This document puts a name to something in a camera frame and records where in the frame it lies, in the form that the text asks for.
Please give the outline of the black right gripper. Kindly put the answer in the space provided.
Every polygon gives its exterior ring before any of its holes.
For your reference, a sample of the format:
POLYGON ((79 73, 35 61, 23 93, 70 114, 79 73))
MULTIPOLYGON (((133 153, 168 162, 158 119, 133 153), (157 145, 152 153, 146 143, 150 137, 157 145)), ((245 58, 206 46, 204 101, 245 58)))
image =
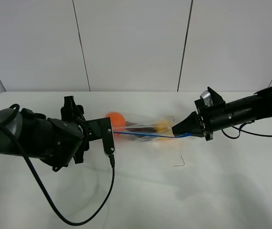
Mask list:
POLYGON ((201 131, 206 141, 213 140, 212 130, 212 113, 219 108, 222 108, 226 102, 212 88, 207 87, 207 90, 212 95, 213 105, 207 107, 203 100, 199 98, 195 101, 197 113, 192 112, 187 118, 172 127, 174 136, 189 134, 190 136, 201 137, 201 131))

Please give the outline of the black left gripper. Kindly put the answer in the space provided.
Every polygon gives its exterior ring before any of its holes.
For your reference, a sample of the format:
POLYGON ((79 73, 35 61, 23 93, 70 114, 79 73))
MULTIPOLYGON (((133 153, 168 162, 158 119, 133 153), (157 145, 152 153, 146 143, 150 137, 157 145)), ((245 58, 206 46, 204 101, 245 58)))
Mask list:
POLYGON ((48 118, 54 131, 55 149, 41 161, 58 172, 67 167, 71 160, 75 164, 84 162, 84 152, 88 151, 88 129, 85 124, 84 109, 77 105, 74 96, 64 97, 64 106, 60 109, 61 120, 48 118))

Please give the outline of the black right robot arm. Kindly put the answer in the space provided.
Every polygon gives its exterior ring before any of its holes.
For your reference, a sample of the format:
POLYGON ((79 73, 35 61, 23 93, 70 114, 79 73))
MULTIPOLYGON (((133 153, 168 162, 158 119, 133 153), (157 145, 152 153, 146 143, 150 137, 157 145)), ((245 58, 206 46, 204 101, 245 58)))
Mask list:
POLYGON ((195 101, 197 114, 195 125, 190 130, 193 136, 209 141, 216 131, 272 117, 272 87, 229 103, 212 88, 208 87, 207 91, 212 105, 206 105, 202 98, 195 101))

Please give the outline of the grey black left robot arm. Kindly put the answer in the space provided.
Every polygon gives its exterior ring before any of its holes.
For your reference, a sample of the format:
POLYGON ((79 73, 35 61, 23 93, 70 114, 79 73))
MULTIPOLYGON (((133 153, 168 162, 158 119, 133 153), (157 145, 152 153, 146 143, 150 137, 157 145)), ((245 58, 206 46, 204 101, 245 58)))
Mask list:
POLYGON ((61 118, 47 118, 32 110, 13 104, 0 110, 0 154, 38 158, 57 172, 71 160, 83 163, 83 155, 90 141, 102 140, 103 150, 114 165, 114 134, 128 134, 116 130, 109 117, 86 120, 81 105, 73 96, 64 97, 61 118))

